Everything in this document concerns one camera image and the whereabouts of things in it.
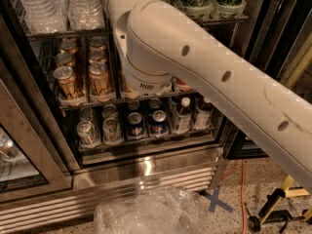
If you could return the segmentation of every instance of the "screw hole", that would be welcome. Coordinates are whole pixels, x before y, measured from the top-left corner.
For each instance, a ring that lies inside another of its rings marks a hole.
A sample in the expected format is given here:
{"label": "screw hole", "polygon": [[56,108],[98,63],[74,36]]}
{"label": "screw hole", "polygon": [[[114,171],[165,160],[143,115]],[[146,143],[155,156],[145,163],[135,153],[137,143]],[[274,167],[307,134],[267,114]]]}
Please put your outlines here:
{"label": "screw hole", "polygon": [[231,78],[232,73],[230,71],[226,71],[222,76],[222,82],[227,82]]}
{"label": "screw hole", "polygon": [[285,130],[288,126],[289,126],[289,122],[288,121],[283,121],[280,126],[277,128],[278,131],[283,131]]}
{"label": "screw hole", "polygon": [[185,45],[182,49],[182,56],[186,57],[189,53],[189,46]]}

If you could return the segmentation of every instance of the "glass door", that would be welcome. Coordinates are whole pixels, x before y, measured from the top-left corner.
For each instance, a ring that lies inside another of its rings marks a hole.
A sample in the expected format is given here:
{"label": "glass door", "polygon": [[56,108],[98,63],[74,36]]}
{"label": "glass door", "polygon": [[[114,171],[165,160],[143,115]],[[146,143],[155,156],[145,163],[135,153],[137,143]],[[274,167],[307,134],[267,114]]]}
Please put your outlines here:
{"label": "glass door", "polygon": [[[23,99],[21,107],[14,98]],[[20,90],[10,93],[0,79],[0,101],[0,204],[70,188],[71,175]]]}

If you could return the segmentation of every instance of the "black wheel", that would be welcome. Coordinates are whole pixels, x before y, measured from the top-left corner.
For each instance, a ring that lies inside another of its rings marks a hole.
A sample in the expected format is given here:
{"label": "black wheel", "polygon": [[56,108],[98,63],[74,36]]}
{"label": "black wheel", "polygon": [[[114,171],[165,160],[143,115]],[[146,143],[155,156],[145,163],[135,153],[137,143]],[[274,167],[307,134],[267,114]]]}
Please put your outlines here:
{"label": "black wheel", "polygon": [[[305,209],[305,210],[302,211],[302,214],[304,215],[306,212],[308,212],[308,210]],[[307,224],[312,224],[312,216],[309,219],[307,219],[305,222]]]}
{"label": "black wheel", "polygon": [[253,232],[261,230],[260,220],[254,215],[250,216],[248,226]]}

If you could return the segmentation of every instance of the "robotic arm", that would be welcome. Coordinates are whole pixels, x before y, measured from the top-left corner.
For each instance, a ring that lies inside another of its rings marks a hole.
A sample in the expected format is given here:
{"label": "robotic arm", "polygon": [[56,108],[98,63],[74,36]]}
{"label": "robotic arm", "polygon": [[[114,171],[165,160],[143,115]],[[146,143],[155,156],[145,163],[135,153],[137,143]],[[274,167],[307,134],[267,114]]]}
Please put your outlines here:
{"label": "robotic arm", "polygon": [[159,0],[101,0],[127,80],[155,93],[172,75],[228,119],[312,194],[312,106]]}

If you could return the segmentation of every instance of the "speckled floor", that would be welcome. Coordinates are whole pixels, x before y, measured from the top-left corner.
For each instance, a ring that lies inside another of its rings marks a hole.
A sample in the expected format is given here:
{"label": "speckled floor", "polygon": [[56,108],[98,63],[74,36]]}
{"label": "speckled floor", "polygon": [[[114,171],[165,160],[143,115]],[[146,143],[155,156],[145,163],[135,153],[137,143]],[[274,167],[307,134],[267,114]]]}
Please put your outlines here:
{"label": "speckled floor", "polygon": [[[228,170],[235,161],[231,161]],[[203,226],[203,234],[236,234],[243,233],[243,220],[241,208],[241,175],[242,162],[239,161],[235,171],[220,182],[215,191],[208,191],[206,195],[218,197],[207,199],[207,221]],[[266,202],[266,195],[272,194],[274,189],[280,187],[287,175],[271,159],[254,159],[245,161],[244,202],[253,215],[257,215]],[[302,210],[312,207],[312,198],[297,197],[283,199],[276,210],[288,210],[292,216],[298,216]],[[279,233],[284,223],[263,224],[260,234]],[[21,233],[42,234],[92,234],[93,218],[83,218],[63,222],[51,226],[37,228]],[[290,222],[285,234],[312,233],[312,225],[302,221]]]}

